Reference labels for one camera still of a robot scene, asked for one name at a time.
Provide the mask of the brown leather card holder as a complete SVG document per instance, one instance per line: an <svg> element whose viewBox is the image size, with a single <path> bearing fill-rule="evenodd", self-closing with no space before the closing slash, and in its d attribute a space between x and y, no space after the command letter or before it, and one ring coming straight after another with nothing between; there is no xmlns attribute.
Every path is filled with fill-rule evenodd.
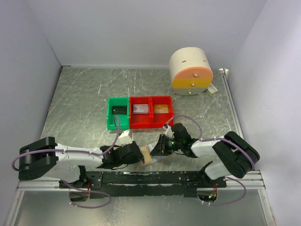
<svg viewBox="0 0 301 226"><path fill-rule="evenodd" d="M140 167L146 167L168 158L167 156L151 156L151 151L155 146L156 144L153 143L140 147L140 152L143 155L143 159L139 162Z"/></svg>

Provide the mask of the red plastic bin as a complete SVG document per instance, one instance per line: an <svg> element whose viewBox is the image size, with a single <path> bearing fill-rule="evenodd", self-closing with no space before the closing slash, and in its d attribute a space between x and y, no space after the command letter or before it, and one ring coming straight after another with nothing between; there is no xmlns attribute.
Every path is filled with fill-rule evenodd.
<svg viewBox="0 0 301 226"><path fill-rule="evenodd" d="M151 128L151 98L130 97L129 98L129 125L131 129Z"/></svg>
<svg viewBox="0 0 301 226"><path fill-rule="evenodd" d="M151 96L153 128L161 128L174 116L172 98L170 96Z"/></svg>

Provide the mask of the green plastic bin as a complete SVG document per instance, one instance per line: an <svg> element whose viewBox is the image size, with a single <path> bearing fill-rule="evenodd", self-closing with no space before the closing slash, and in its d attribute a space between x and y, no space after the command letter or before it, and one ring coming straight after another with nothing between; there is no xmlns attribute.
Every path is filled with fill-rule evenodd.
<svg viewBox="0 0 301 226"><path fill-rule="evenodd" d="M129 126L129 97L110 97L107 105L107 130L115 130L115 124L120 125L120 129L130 129Z"/></svg>

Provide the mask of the white round drawer cabinet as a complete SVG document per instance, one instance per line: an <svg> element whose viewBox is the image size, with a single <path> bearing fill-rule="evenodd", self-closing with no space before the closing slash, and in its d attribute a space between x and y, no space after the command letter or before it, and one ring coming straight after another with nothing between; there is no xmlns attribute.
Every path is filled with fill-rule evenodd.
<svg viewBox="0 0 301 226"><path fill-rule="evenodd" d="M213 72L204 50L185 47L172 54L169 60L171 86L181 96L204 92L213 80Z"/></svg>

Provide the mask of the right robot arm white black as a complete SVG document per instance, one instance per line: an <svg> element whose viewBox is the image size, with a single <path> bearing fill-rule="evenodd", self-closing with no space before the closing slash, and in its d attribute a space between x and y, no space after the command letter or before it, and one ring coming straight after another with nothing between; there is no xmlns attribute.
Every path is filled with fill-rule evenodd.
<svg viewBox="0 0 301 226"><path fill-rule="evenodd" d="M259 153L234 131L223 137L196 139L181 123L165 127L167 130L160 135L158 142L148 146L150 156L169 156L175 151L182 151L189 158L217 157L217 161L207 163L199 171L199 180L204 187L210 187L216 179L230 175L243 178L260 160Z"/></svg>

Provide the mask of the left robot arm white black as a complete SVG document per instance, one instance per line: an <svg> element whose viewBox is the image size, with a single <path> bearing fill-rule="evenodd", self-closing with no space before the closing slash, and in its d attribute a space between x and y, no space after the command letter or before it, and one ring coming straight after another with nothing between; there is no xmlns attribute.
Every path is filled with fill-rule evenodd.
<svg viewBox="0 0 301 226"><path fill-rule="evenodd" d="M21 181L49 177L72 183L77 188L88 182L86 169L114 169L121 165L138 163L143 159L136 142L119 146L96 148L70 147L56 143L54 137L45 137L22 147L19 156L12 163Z"/></svg>

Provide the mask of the gold card in bin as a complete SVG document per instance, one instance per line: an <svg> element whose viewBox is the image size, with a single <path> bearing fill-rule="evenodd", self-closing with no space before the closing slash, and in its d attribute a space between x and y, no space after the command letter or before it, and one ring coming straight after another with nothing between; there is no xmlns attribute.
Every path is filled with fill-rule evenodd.
<svg viewBox="0 0 301 226"><path fill-rule="evenodd" d="M154 113L168 113L168 105L154 105L153 106Z"/></svg>

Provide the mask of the silver purple card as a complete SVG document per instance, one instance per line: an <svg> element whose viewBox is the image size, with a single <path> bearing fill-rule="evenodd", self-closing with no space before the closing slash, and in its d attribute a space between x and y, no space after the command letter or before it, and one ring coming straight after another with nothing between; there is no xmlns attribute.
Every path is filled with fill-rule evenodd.
<svg viewBox="0 0 301 226"><path fill-rule="evenodd" d="M133 114L148 114L149 106L148 106L148 104L133 104L132 113Z"/></svg>

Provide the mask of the black card in green bin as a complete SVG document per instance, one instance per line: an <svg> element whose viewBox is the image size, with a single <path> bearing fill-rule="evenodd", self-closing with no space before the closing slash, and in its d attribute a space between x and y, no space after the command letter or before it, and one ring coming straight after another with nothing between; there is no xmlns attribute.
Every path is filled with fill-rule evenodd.
<svg viewBox="0 0 301 226"><path fill-rule="evenodd" d="M113 106L112 114L127 114L127 106L126 105Z"/></svg>

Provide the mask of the small white green box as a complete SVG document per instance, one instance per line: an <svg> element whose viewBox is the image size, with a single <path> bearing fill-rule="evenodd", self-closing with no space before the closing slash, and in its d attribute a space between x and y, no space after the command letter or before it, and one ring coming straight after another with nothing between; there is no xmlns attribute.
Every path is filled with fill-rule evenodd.
<svg viewBox="0 0 301 226"><path fill-rule="evenodd" d="M212 94L218 92L218 89L212 83L207 87L206 90L209 95L212 95Z"/></svg>

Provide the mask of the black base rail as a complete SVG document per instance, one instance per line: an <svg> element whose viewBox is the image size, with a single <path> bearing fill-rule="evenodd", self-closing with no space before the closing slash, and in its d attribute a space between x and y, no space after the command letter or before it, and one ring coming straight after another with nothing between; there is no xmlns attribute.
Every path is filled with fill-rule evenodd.
<svg viewBox="0 0 301 226"><path fill-rule="evenodd" d="M213 190L214 185L226 187L223 177L207 179L200 171L90 171L70 183L75 188L88 188L112 197L171 196L197 197L198 189Z"/></svg>

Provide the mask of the white corner bracket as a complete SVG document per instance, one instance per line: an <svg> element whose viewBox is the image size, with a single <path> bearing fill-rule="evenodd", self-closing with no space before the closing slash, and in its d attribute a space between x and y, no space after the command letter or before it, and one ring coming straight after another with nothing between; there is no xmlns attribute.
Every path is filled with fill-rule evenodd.
<svg viewBox="0 0 301 226"><path fill-rule="evenodd" d="M225 69L225 68L220 68L219 69L219 72L220 72L220 74L224 74L224 75L228 75L228 73L229 73L229 69Z"/></svg>

